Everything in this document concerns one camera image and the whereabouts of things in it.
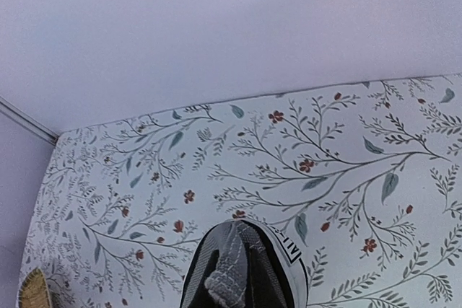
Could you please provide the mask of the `grey sneaker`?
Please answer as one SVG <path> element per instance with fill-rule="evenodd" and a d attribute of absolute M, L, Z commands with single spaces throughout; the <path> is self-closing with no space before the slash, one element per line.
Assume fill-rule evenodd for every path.
<path fill-rule="evenodd" d="M 253 219 L 213 226 L 183 281 L 181 307 L 306 307 L 302 250 L 277 228 Z"/>

